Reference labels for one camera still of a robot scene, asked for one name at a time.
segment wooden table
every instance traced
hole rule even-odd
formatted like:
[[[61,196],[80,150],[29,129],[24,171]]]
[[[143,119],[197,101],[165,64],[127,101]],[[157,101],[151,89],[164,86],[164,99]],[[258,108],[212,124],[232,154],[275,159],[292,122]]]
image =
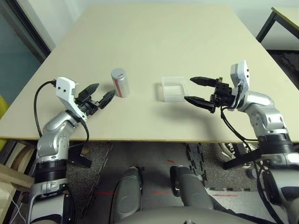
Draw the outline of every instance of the wooden table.
[[[272,13],[256,36],[262,42],[275,21],[299,39],[299,7],[272,7]]]
[[[100,83],[100,100],[113,89],[110,72],[124,68],[131,94],[115,97],[87,121],[90,140],[154,140],[224,142],[239,139],[215,114],[187,102],[166,103],[161,77],[223,77],[230,66],[246,59],[250,89],[271,96],[284,115],[293,141],[299,141],[299,92],[262,45],[226,5],[95,4],[90,6],[27,83],[0,121],[0,136],[38,139],[33,98],[45,81],[59,76],[80,83],[80,90]],[[188,82],[190,95],[209,99],[211,87]],[[46,86],[38,98],[43,126],[64,110],[55,89]],[[249,118],[226,112],[243,136],[254,138]],[[73,140],[84,140],[77,128]]]

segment white cable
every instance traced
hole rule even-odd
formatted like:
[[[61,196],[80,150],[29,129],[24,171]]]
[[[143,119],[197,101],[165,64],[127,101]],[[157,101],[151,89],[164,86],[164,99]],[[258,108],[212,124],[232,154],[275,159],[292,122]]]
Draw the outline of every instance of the white cable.
[[[19,214],[18,212],[15,213],[13,219],[10,221],[10,224],[13,223],[14,219],[17,217],[18,214]]]
[[[5,186],[6,190],[7,190],[8,193],[9,193],[9,196],[10,196],[10,199],[11,199],[12,203],[14,203],[14,205],[16,206],[16,208],[17,208],[17,210],[18,210],[18,213],[20,214],[21,218],[24,220],[24,223],[26,224],[26,220],[25,220],[25,218],[24,218],[24,217],[22,216],[22,214],[20,213],[20,208],[19,208],[19,206],[14,202],[13,197],[11,196],[10,191],[7,189],[6,184],[4,184],[4,186]]]

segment black table leg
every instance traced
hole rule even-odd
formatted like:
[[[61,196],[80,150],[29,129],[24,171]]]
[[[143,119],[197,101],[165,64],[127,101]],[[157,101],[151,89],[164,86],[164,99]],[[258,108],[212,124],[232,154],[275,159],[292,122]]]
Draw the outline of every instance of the black table leg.
[[[90,168],[92,161],[83,157],[81,151],[82,146],[69,149],[68,161],[80,167]]]
[[[262,42],[264,37],[267,35],[267,33],[269,32],[269,30],[271,29],[271,27],[273,26],[275,20],[276,13],[272,12],[269,16],[269,18],[267,19],[266,23],[264,24],[263,28],[261,29],[261,31],[258,33],[258,35],[256,36],[257,41]]]

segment yellow object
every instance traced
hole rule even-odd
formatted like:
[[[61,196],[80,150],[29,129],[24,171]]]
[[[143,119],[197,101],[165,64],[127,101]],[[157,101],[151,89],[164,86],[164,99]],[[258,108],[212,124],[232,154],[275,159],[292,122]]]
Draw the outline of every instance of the yellow object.
[[[2,118],[2,116],[5,114],[5,112],[8,109],[8,104],[7,102],[4,100],[4,98],[0,95],[0,119]],[[6,143],[5,139],[0,139],[0,151],[2,150],[2,148],[4,147]]]

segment white wall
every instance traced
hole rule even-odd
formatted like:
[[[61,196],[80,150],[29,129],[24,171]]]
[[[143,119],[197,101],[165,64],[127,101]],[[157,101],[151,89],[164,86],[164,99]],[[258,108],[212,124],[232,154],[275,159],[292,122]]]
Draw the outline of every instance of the white wall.
[[[149,3],[149,2],[197,2],[226,3],[230,5],[253,36],[256,36],[271,13],[272,6],[299,7],[299,0],[18,0],[41,36],[51,49],[93,2]],[[266,49],[299,50],[299,40],[275,23],[262,41]]]

